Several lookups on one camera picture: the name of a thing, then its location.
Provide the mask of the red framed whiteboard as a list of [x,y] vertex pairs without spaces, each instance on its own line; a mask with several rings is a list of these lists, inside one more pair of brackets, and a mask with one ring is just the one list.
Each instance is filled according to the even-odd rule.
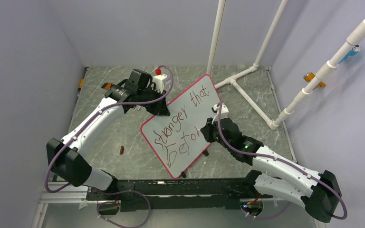
[[209,147],[200,129],[220,102],[213,80],[203,75],[167,104],[170,116],[152,116],[141,125],[148,142],[169,175],[177,179]]

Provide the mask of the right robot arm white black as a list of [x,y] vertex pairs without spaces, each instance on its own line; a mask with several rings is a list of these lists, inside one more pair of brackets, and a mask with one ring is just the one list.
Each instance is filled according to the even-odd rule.
[[262,142],[243,135],[230,119],[208,118],[200,129],[205,141],[219,143],[239,162],[254,168],[243,182],[248,197],[270,195],[302,207],[312,218],[328,223],[348,216],[334,173],[305,168],[277,154]]

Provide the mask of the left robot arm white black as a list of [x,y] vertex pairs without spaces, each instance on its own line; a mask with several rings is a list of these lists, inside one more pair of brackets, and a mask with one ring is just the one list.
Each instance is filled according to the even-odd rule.
[[118,179],[112,174],[92,167],[86,160],[86,151],[104,131],[130,109],[143,107],[152,115],[170,116],[166,97],[173,88],[174,77],[168,67],[168,74],[161,73],[162,66],[155,76],[133,69],[129,78],[117,84],[103,83],[104,97],[95,110],[72,132],[61,139],[52,138],[46,145],[48,169],[44,179],[45,190],[56,193],[48,186],[51,172],[64,179],[66,186],[88,186],[96,189],[105,199],[112,199],[119,191]]

